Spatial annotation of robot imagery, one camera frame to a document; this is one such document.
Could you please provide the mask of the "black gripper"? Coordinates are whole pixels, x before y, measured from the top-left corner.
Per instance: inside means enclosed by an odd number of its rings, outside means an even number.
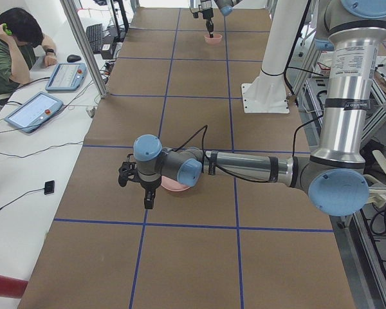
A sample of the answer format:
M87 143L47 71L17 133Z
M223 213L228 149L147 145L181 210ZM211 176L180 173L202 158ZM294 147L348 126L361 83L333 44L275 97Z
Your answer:
M203 15L203 19L206 20L206 28L207 28L208 34L209 36L212 36L214 32L214 24L211 20L211 18L213 18L213 9L208 8L206 10L202 10L201 13Z
M146 190L144 196L145 209L154 207L156 189L161 185L161 176L159 174L143 174L138 172L141 186Z

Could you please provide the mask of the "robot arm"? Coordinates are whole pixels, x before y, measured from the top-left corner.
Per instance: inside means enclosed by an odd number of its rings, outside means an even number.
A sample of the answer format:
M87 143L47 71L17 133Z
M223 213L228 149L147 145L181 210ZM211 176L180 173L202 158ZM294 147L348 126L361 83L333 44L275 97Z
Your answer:
M214 1L219 11L223 16L228 16L233 11L233 7L240 3L240 0L215 0ZM206 21L206 28L208 36L214 37L214 24L212 18L214 17L213 6L211 0L199 0L190 1L190 11L193 18L197 19L199 14L202 14L203 19Z
M331 216L349 216L368 203L386 206L386 185L364 173L360 154L376 53L386 38L386 1L322 1L317 38L331 43L334 51L323 110L316 117L320 139L309 158L280 160L202 147L171 149L163 147L158 137L143 135L134 142L133 172L144 188L145 208L153 208L164 178L192 187L201 173L216 171L300 189L317 209Z

